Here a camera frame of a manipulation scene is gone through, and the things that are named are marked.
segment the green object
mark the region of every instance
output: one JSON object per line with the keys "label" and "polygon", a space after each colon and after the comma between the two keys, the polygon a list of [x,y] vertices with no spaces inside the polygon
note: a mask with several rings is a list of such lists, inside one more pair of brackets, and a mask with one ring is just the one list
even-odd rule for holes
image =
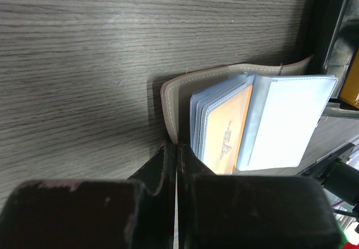
{"label": "green object", "polygon": [[340,243],[339,249],[342,249],[344,247],[344,245],[348,242],[347,236],[345,235],[342,227],[339,225],[338,223],[338,227],[340,229],[340,232],[342,234],[342,242]]}

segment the wallet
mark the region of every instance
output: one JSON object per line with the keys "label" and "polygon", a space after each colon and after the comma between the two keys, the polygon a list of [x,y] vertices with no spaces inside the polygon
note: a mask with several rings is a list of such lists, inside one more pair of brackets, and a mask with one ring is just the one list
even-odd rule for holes
{"label": "wallet", "polygon": [[280,66],[234,64],[210,70],[196,71],[179,76],[161,87],[161,101],[165,125],[172,142],[190,140],[190,99],[196,91],[204,90],[226,79],[252,72],[258,75],[303,75],[311,57],[298,63]]}
{"label": "wallet", "polygon": [[191,147],[216,174],[231,174],[237,162],[253,80],[243,73],[191,98]]}

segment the leather wallet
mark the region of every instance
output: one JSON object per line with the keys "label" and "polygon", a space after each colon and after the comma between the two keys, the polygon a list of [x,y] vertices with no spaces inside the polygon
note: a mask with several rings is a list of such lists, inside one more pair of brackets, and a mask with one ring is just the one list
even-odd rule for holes
{"label": "leather wallet", "polygon": [[280,66],[234,64],[188,73],[165,82],[161,87],[161,101],[169,137],[175,144],[178,143],[178,139],[190,139],[190,99],[193,92],[203,90],[243,72],[272,76],[303,75],[311,58]]}

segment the card holder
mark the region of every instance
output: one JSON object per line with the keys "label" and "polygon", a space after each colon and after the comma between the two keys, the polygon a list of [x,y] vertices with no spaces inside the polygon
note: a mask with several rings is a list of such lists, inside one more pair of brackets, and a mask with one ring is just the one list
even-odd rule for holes
{"label": "card holder", "polygon": [[227,89],[228,87],[232,87],[235,84],[238,84],[242,82],[247,76],[246,75],[239,75],[234,78],[230,78],[228,80],[225,80],[219,84],[216,84],[212,86],[211,88],[205,89],[203,91],[196,91],[192,94],[192,97],[190,99],[190,133],[191,133],[191,144],[194,143],[196,139],[194,139],[194,133],[196,125],[196,113],[198,113],[199,108],[199,101],[204,100],[208,101],[209,98],[212,98],[214,96],[217,96],[218,94],[221,94],[223,90]]}
{"label": "card holder", "polygon": [[[336,86],[334,76],[256,76],[271,80],[263,102],[251,99],[237,160],[239,170],[297,167]],[[261,107],[254,118],[253,108]]]}
{"label": "card holder", "polygon": [[217,84],[213,87],[205,89],[202,93],[204,93],[206,95],[206,97],[199,99],[196,103],[193,103],[193,104],[196,104],[196,114],[201,114],[201,115],[200,116],[196,115],[195,116],[196,119],[194,119],[192,121],[193,124],[191,125],[191,127],[192,127],[192,129],[194,129],[194,138],[193,138],[193,142],[191,142],[192,147],[199,147],[199,146],[197,146],[198,142],[199,142],[199,140],[201,140],[201,138],[203,138],[203,135],[201,134],[201,132],[203,130],[203,123],[204,123],[203,109],[208,104],[214,104],[216,101],[219,100],[218,99],[219,97],[224,97],[224,96],[228,95],[229,93],[232,93],[233,91],[237,90],[238,87],[244,85],[245,83],[243,83],[243,82],[246,78],[247,78],[247,75],[242,74],[242,75],[230,78],[230,79],[222,82],[221,84]]}
{"label": "card holder", "polygon": [[210,70],[197,71],[172,79],[162,85],[161,101],[165,125],[171,140],[178,138],[190,141],[190,99],[195,91],[206,89],[243,72],[259,75],[305,74],[311,57],[298,63],[284,66],[261,66],[234,64]]}
{"label": "card holder", "polygon": [[204,155],[204,151],[205,151],[205,140],[207,138],[207,124],[208,124],[208,116],[209,113],[219,107],[220,105],[222,105],[224,102],[226,102],[227,100],[229,100],[230,98],[232,98],[233,96],[237,95],[238,93],[240,93],[243,89],[247,88],[249,85],[253,84],[253,79],[254,76],[249,77],[249,79],[247,79],[247,81],[245,83],[240,83],[238,85],[236,85],[235,87],[229,89],[226,93],[224,93],[223,95],[217,95],[215,98],[213,98],[211,100],[210,103],[207,103],[202,111],[202,116],[201,116],[201,128],[197,133],[197,137],[199,140],[199,145],[198,145],[198,158],[199,159],[203,159]]}

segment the open wallet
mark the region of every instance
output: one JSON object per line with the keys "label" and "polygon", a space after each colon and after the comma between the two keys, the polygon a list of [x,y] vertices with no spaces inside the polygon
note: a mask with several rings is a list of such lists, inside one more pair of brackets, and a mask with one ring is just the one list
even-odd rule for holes
{"label": "open wallet", "polygon": [[178,139],[190,139],[190,99],[196,91],[204,90],[244,72],[258,75],[303,75],[311,57],[298,63],[281,66],[234,64],[210,70],[195,71],[165,82],[161,87],[165,125],[174,144]]}
{"label": "open wallet", "polygon": [[171,140],[190,142],[216,174],[298,166],[337,83],[303,75],[309,61],[237,64],[166,82],[161,96]]}

